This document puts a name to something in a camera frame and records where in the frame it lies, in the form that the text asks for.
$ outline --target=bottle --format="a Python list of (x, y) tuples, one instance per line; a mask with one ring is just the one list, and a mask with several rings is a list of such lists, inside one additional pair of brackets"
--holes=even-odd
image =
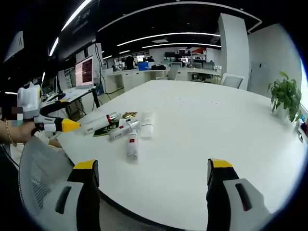
[(143, 113), (140, 132), (141, 138), (150, 139), (153, 137), (154, 124), (155, 112)]
[(138, 133), (136, 129), (133, 129), (128, 136), (127, 158), (129, 160), (138, 159)]
[(103, 115), (95, 120), (90, 121), (89, 123), (85, 124), (84, 132), (89, 134), (91, 132), (95, 132), (98, 129), (104, 128), (106, 126), (111, 125), (115, 120), (119, 120), (121, 117), (120, 113), (113, 112), (107, 115)]
[(127, 124), (124, 126), (119, 126), (116, 129), (113, 129), (108, 132), (110, 140), (115, 140), (119, 137), (122, 137), (126, 134), (132, 132), (133, 129), (138, 130), (140, 128), (140, 122), (136, 119), (128, 119)]

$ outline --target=human hand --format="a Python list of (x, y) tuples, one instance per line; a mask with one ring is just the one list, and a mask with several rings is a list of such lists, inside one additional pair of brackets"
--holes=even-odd
[(9, 132), (15, 143), (26, 143), (31, 138), (31, 132), (35, 128), (34, 122), (28, 121), (22, 123), (19, 127), (11, 127)]

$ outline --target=bracelet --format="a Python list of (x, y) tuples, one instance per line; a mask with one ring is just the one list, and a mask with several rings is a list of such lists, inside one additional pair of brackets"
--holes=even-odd
[(6, 132), (8, 133), (8, 136), (9, 136), (9, 138), (10, 138), (11, 144), (13, 144), (14, 147), (16, 147), (17, 144), (13, 141), (13, 139), (12, 139), (12, 137), (11, 137), (11, 134), (10, 134), (10, 132), (9, 132), (8, 121), (7, 121), (6, 119), (5, 119), (4, 121), (5, 121), (5, 126), (6, 126)]

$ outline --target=monitor screen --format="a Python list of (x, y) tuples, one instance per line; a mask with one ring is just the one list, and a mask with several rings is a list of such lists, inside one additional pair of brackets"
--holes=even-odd
[(175, 66), (175, 65), (182, 67), (182, 63), (180, 63), (180, 62), (172, 62), (171, 63), (171, 66)]
[(181, 61), (184, 63), (188, 63), (188, 58), (181, 58)]
[(195, 67), (195, 68), (202, 69), (202, 64), (201, 63), (192, 63), (192, 66)]
[(181, 56), (190, 56), (191, 51), (190, 50), (179, 50), (179, 55)]
[(93, 56), (76, 64), (75, 72), (76, 87), (93, 85)]

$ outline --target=blue box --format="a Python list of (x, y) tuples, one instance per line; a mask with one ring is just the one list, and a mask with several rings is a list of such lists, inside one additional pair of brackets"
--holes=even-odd
[(138, 68), (140, 71), (147, 71), (149, 70), (149, 63), (148, 62), (140, 62), (138, 63)]

